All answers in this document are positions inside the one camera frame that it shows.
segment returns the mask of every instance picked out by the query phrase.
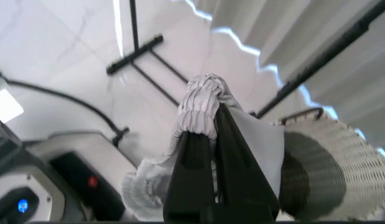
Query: white curtain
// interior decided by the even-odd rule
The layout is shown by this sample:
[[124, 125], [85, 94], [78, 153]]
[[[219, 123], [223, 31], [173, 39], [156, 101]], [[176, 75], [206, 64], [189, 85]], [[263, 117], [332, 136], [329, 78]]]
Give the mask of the white curtain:
[[[284, 83], [378, 2], [194, 0], [212, 15], [212, 28], [230, 27], [243, 44], [259, 49], [260, 66], [276, 64]], [[312, 101], [333, 106], [340, 120], [385, 149], [385, 13], [305, 86]]]

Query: laundry basket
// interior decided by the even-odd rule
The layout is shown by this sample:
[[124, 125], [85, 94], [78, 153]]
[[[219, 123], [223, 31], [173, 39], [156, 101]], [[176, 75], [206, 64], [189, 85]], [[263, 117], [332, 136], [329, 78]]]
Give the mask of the laundry basket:
[[385, 158], [354, 129], [314, 108], [285, 126], [281, 209], [296, 220], [367, 220], [385, 207]]

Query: power cord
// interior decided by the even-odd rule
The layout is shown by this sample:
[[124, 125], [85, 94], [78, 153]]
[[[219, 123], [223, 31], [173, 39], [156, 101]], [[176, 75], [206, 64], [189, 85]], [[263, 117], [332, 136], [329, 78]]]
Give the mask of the power cord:
[[78, 98], [75, 98], [74, 96], [70, 96], [68, 94], [65, 94], [65, 93], [60, 93], [58, 91], [55, 91], [55, 90], [50, 90], [48, 88], [44, 88], [44, 87], [41, 87], [41, 86], [37, 86], [37, 85], [34, 85], [34, 84], [30, 84], [30, 83], [26, 83], [26, 82], [20, 82], [20, 81], [16, 81], [16, 80], [11, 80], [11, 79], [8, 79], [6, 78], [5, 76], [2, 75], [2, 73], [0, 72], [0, 78], [2, 78], [8, 85], [10, 86], [18, 86], [18, 87], [21, 87], [21, 88], [26, 88], [26, 89], [30, 89], [30, 90], [34, 90], [34, 91], [38, 91], [38, 92], [41, 92], [41, 93], [45, 93], [45, 94], [48, 94], [48, 95], [53, 95], [53, 96], [57, 96], [59, 98], [63, 98], [63, 99], [66, 99], [66, 100], [69, 100], [69, 101], [72, 101], [80, 106], [83, 106], [87, 109], [89, 109], [90, 111], [96, 113], [100, 118], [102, 118], [106, 124], [108, 124], [108, 126], [112, 129], [112, 131], [115, 133], [115, 137], [112, 138], [112, 143], [118, 147], [119, 146], [119, 142], [120, 140], [122, 140], [123, 136], [128, 133], [130, 131], [129, 127], [125, 127], [123, 129], [119, 129], [112, 121], [111, 119], [109, 119], [102, 111], [100, 111], [98, 108], [95, 108], [94, 106], [88, 104], [87, 102], [83, 101], [83, 100], [80, 100]]

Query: gray cloth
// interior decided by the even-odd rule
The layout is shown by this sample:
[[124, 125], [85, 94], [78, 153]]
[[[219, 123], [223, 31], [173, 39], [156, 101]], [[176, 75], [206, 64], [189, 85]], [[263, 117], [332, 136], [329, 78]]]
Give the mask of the gray cloth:
[[187, 94], [179, 106], [170, 147], [160, 157], [145, 158], [135, 175], [126, 174], [123, 202], [140, 221], [163, 221], [163, 201], [177, 157], [177, 143], [184, 131], [204, 134], [212, 146], [217, 137], [214, 118], [220, 103], [231, 111], [246, 142], [257, 159], [274, 193], [281, 182], [284, 138], [281, 127], [271, 126], [244, 113], [225, 81], [214, 74], [204, 74], [188, 83]]

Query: white square light patch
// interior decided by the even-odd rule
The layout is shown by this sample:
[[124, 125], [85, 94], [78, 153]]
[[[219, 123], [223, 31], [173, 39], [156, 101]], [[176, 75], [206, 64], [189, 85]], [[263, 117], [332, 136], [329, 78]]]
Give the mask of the white square light patch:
[[0, 120], [3, 123], [10, 121], [23, 112], [22, 106], [7, 90], [0, 90]]

